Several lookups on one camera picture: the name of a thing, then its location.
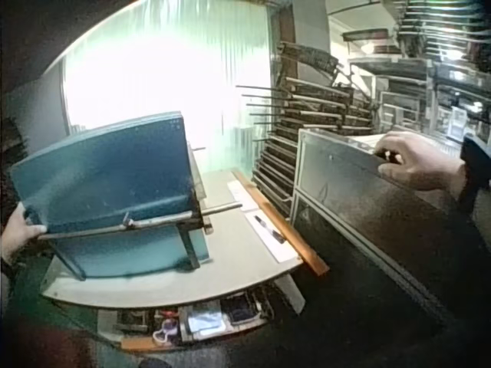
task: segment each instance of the metal rack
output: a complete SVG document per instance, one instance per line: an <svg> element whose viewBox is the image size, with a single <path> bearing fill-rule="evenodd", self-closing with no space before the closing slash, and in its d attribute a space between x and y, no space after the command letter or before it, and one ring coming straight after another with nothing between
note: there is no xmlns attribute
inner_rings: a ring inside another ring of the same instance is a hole
<svg viewBox="0 0 491 368"><path fill-rule="evenodd" d="M264 144L264 149L256 160L252 181L285 217L289 217L298 130L318 128L342 136L372 134L373 104L355 87L334 85L341 72L339 63L325 51L282 42L278 47L278 60L308 65L327 81L320 84L290 77L280 67L274 87L237 86L246 92L242 96L249 99L247 106L263 109L250 113L261 118L256 124L269 127L267 138L258 140Z"/></svg>

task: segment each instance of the left hand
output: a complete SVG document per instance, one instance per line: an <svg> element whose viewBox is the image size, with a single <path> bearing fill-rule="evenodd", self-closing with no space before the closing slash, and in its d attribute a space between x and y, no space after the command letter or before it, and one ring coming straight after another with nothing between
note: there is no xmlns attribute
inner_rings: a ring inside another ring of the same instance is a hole
<svg viewBox="0 0 491 368"><path fill-rule="evenodd" d="M37 238L47 230L44 225L28 225L24 219L24 212L25 208L20 202L10 215L2 233L2 257L7 263L12 262L12 255L30 239Z"/></svg>

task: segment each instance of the hand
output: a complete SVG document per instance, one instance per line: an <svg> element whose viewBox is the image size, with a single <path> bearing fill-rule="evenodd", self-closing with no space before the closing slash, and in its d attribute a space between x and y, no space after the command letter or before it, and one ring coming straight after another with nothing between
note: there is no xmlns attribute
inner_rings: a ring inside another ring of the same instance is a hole
<svg viewBox="0 0 491 368"><path fill-rule="evenodd" d="M389 132L375 153L396 153L400 165L383 163L380 174L416 190L443 189L457 199L466 182L465 163L441 152L430 140L415 133Z"/></svg>
<svg viewBox="0 0 491 368"><path fill-rule="evenodd" d="M20 202L10 215L2 233L2 257L7 263L12 262L12 255L28 240L37 238L46 232L46 226L28 225L24 219L24 212L25 208Z"/></svg>

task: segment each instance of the fluorescent light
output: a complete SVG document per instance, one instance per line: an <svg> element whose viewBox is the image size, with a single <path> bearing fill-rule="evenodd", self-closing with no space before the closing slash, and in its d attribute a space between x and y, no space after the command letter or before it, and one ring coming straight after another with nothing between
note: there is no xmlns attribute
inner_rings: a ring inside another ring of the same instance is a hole
<svg viewBox="0 0 491 368"><path fill-rule="evenodd" d="M374 44L370 43L370 44L364 44L363 46L361 46L361 50L367 54L367 55L370 55L370 54L373 54L374 51L375 51L375 46Z"/></svg>
<svg viewBox="0 0 491 368"><path fill-rule="evenodd" d="M463 52L460 50L447 50L446 51L446 57L450 60L460 60L463 56Z"/></svg>

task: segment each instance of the wooden strip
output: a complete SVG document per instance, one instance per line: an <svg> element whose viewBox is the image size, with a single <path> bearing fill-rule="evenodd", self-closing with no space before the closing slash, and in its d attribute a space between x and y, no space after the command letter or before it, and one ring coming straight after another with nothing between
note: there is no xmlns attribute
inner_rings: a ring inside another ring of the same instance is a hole
<svg viewBox="0 0 491 368"><path fill-rule="evenodd" d="M121 340L121 349L129 351L161 351L161 350L176 350L172 344L157 345L153 342L152 337L125 337Z"/></svg>
<svg viewBox="0 0 491 368"><path fill-rule="evenodd" d="M276 228L285 236L292 247L300 254L304 262L310 266L317 276L329 271L329 266L308 246L300 234L286 222L283 216L275 209L271 202L237 169L232 170L233 175L241 182L245 190L258 204L259 208L269 217Z"/></svg>

